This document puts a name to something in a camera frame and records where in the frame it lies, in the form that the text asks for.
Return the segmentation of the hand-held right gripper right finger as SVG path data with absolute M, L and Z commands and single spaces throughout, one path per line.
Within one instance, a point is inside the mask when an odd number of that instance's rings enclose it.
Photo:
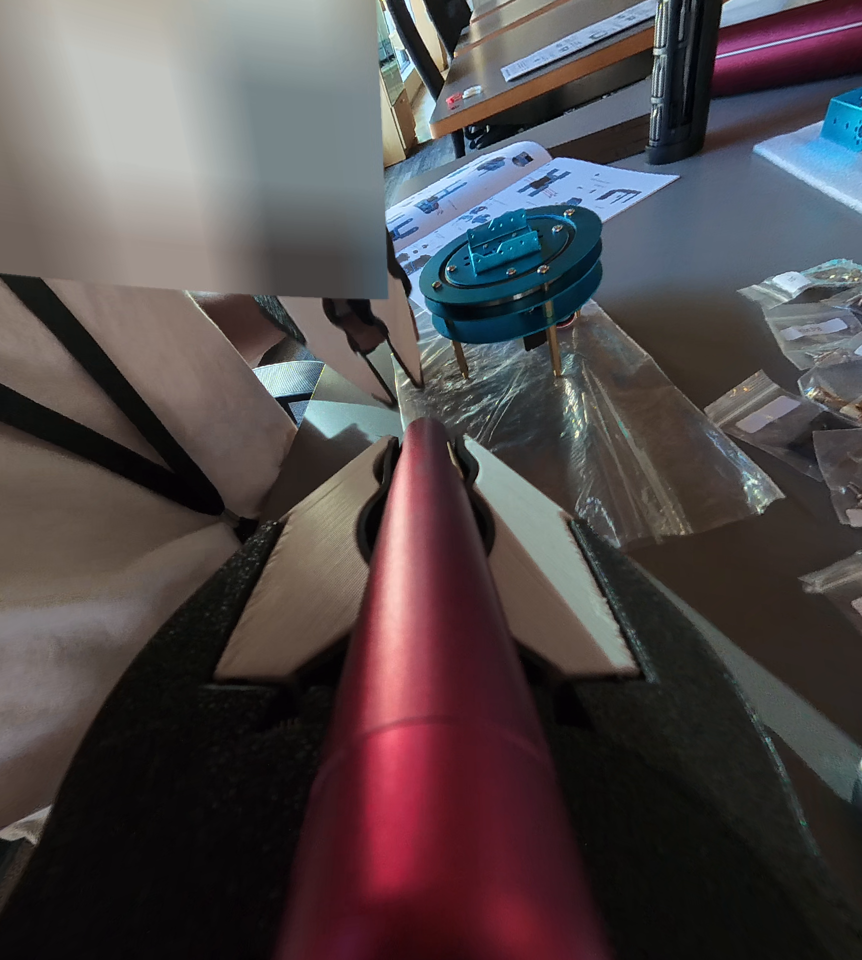
M 511 636 L 566 677 L 638 676 L 569 514 L 473 438 L 463 445 L 492 519 L 487 559 Z

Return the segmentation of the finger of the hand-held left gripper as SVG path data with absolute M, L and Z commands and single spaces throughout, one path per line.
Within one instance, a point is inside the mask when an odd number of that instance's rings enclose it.
M 396 393 L 375 366 L 371 354 L 393 345 L 395 323 L 401 319 L 399 296 L 385 298 L 324 298 L 324 316 L 337 330 L 324 357 L 344 380 L 373 400 L 395 409 Z
M 418 345 L 419 334 L 410 302 L 412 282 L 398 260 L 388 230 L 386 230 L 386 241 L 390 309 L 390 319 L 385 320 L 386 340 L 395 361 L 405 372 L 413 387 L 423 390 L 425 388 L 425 378 Z

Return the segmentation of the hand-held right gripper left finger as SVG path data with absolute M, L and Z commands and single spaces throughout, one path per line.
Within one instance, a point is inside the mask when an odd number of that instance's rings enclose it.
M 397 443 L 378 439 L 283 517 L 215 681 L 285 680 L 353 630 L 369 575 L 358 522 Z

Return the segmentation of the small blue U bracket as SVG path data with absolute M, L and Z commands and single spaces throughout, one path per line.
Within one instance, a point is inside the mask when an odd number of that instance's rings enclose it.
M 509 267 L 542 251 L 540 234 L 528 221 L 528 210 L 508 211 L 465 234 L 470 269 L 475 277 Z

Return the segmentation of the red electric screwdriver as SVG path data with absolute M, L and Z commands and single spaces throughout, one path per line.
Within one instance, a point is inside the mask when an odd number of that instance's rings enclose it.
M 431 419 L 405 432 L 273 957 L 615 957 Z

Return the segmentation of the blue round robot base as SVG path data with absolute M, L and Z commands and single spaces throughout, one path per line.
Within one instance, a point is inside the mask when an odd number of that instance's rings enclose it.
M 422 268 L 418 288 L 437 333 L 459 345 L 534 340 L 566 322 L 596 292 L 603 276 L 603 224 L 581 206 L 528 210 L 541 252 L 475 276 L 466 233 Z

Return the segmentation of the black bit holder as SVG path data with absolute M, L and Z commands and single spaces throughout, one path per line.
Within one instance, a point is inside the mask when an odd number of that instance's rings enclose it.
M 722 1 L 656 3 L 650 165 L 678 162 L 703 148 L 722 7 Z

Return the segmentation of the wood-edged office desk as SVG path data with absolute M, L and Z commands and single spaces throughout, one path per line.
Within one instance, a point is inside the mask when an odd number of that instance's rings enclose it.
M 652 66 L 654 18 L 517 80 L 501 68 L 641 2 L 553 2 L 530 18 L 504 21 L 456 50 L 429 120 L 434 139 L 480 125 L 529 127 L 645 79 Z

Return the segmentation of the grey desk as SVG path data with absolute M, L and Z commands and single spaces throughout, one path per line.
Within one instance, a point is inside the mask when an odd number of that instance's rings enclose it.
M 690 401 L 793 373 L 737 288 L 835 257 L 862 218 L 752 155 L 844 80 L 719 100 L 679 181 L 605 228 L 605 310 Z M 618 958 L 862 958 L 862 636 L 799 576 L 862 548 L 823 486 L 754 453 L 786 499 L 631 552 L 701 624 L 657 681 L 593 684 L 547 729 Z

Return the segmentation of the white mesh chair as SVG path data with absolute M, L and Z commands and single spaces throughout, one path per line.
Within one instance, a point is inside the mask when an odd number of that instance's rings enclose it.
M 299 428 L 325 366 L 314 359 L 300 360 L 258 366 L 253 372 L 294 426 Z

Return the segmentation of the large clear plastic bag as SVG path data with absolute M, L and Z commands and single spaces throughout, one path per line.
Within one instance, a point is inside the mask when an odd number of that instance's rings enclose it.
M 589 300 L 548 348 L 467 344 L 463 378 L 428 311 L 415 313 L 422 389 L 395 368 L 402 423 L 472 438 L 614 546 L 689 536 L 763 514 L 784 494 Z

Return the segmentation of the white instruction booklet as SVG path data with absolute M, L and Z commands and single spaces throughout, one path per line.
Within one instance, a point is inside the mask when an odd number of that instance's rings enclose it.
M 425 307 L 419 278 L 449 241 L 508 211 L 545 206 L 593 210 L 606 222 L 677 179 L 573 158 L 554 159 L 532 141 L 464 163 L 386 213 L 397 260 L 410 276 L 410 300 Z

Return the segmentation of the pile of labelled screw bags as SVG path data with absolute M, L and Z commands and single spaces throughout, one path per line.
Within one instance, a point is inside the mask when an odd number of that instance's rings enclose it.
M 840 524 L 862 530 L 862 265 L 832 259 L 739 290 L 799 372 L 786 390 L 758 371 L 705 413 L 730 437 L 826 487 Z M 862 549 L 800 577 L 862 634 Z

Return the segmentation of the printed paper sheet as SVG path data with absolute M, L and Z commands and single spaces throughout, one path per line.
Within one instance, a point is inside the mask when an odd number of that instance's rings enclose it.
M 657 1 L 643 1 L 630 6 L 503 66 L 501 75 L 505 82 L 510 83 L 597 43 L 610 40 L 628 29 L 653 20 L 657 6 Z

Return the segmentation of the red cylindrical case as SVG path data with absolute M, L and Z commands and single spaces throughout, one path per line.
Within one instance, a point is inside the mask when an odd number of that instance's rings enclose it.
M 720 98 L 862 75 L 862 1 L 813 2 L 721 27 L 710 86 Z

